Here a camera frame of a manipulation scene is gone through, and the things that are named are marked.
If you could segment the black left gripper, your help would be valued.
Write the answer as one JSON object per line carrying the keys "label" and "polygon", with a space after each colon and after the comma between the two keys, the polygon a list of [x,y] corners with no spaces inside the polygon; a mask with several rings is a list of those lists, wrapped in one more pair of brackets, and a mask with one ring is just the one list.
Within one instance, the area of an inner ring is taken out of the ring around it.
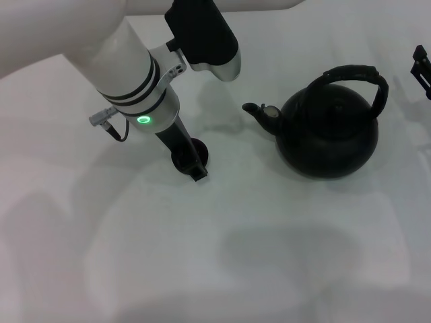
{"label": "black left gripper", "polygon": [[[195,150],[182,120],[179,116],[164,131],[156,133],[157,138],[169,149],[171,159],[177,170],[186,170],[188,162],[195,161]],[[207,160],[201,160],[189,170],[189,176],[199,181],[208,175]]]}

